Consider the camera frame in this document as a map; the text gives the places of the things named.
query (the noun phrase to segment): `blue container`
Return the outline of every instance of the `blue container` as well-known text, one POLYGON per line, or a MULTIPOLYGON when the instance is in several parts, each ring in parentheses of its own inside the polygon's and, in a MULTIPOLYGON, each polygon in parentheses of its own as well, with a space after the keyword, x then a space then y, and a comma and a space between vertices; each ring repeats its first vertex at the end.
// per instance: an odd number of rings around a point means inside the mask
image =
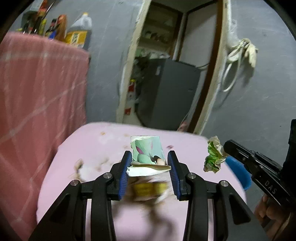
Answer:
POLYGON ((248 190, 252 184, 252 179, 251 174, 245 169, 243 163, 239 162, 232 156, 228 156, 225 162, 233 171, 233 173, 237 176, 244 190, 248 190))

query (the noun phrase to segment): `yellow label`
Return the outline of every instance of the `yellow label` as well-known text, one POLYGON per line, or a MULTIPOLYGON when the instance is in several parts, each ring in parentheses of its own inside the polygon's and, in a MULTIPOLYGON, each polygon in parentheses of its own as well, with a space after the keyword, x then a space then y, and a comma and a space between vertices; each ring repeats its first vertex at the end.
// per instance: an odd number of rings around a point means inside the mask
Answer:
POLYGON ((133 186, 136 196, 153 196, 153 183, 138 183, 133 186))
POLYGON ((39 35, 43 35, 44 34, 44 28, 45 28, 45 25, 46 25, 46 19, 43 19, 41 24, 40 24, 40 27, 39 27, 39 30, 38 30, 38 34, 39 35))
POLYGON ((68 32, 65 42, 79 48, 83 48, 87 31, 72 31, 68 32))
POLYGON ((155 194, 161 195, 167 190, 168 186, 166 183, 155 183, 154 188, 155 188, 155 194))

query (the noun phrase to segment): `gray wall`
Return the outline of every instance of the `gray wall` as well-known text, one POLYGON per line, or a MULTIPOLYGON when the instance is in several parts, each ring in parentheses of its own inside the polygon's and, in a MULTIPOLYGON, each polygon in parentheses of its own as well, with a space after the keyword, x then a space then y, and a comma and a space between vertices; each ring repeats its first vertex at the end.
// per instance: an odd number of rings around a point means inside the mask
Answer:
MULTIPOLYGON (((83 12, 93 21, 86 98, 87 121, 116 121, 119 83, 142 0, 58 0, 47 15, 67 14, 68 28, 83 12)), ((22 16, 11 30, 20 27, 22 16)))
MULTIPOLYGON (((238 38, 259 48, 254 69, 244 63, 233 89, 218 94, 203 135, 233 139, 283 164, 290 123, 296 118, 296 41, 278 14, 263 0, 232 0, 238 38)), ((261 191, 247 191, 254 209, 261 191)))

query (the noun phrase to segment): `bottle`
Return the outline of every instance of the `bottle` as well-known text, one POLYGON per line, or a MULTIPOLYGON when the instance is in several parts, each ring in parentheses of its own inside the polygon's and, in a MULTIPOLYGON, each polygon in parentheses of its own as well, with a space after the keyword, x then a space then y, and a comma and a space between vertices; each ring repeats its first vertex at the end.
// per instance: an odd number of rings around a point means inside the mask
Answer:
POLYGON ((25 23, 24 27, 22 28, 23 34, 29 33, 29 26, 30 26, 30 19, 27 18, 27 22, 25 23))
POLYGON ((64 42, 67 33, 67 15, 62 14, 57 18, 54 39, 64 42))
POLYGON ((46 36, 46 37, 49 37, 50 34, 54 31, 54 27, 55 27, 55 23, 56 23, 56 22, 57 22, 57 19, 54 18, 54 19, 52 20, 52 23, 50 24, 48 30, 45 32, 45 36, 46 36))
POLYGON ((43 2, 41 3, 40 8, 46 8, 47 7, 47 0, 43 0, 43 2))
POLYGON ((40 12, 39 12, 39 14, 38 14, 37 20, 36 20, 36 22, 35 22, 35 24, 34 24, 34 27, 32 28, 32 31, 31 31, 30 34, 37 34, 37 33, 38 33, 38 30, 39 30, 40 24, 41 24, 41 22, 42 22, 42 20, 43 20, 43 17, 44 17, 44 15, 45 15, 45 13, 46 13, 46 9, 45 9, 45 8, 40 9, 39 11, 40 11, 40 12))
POLYGON ((39 29, 38 29, 38 35, 43 36, 43 34, 44 34, 44 28, 45 28, 46 22, 47 22, 47 19, 46 19, 46 18, 42 20, 42 22, 41 22, 41 24, 40 24, 40 27, 39 27, 39 29))
POLYGON ((92 21, 85 12, 73 25, 69 28, 65 42, 84 50, 88 50, 91 39, 92 21))

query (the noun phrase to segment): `crumpled paper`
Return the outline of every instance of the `crumpled paper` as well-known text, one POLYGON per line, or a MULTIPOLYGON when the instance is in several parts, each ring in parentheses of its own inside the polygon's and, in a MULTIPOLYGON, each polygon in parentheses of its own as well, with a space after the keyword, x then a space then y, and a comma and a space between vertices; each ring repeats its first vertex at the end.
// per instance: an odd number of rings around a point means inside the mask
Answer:
POLYGON ((211 137, 207 143, 209 155, 205 158, 204 171, 216 173, 221 169, 221 163, 225 161, 227 154, 217 136, 211 137))

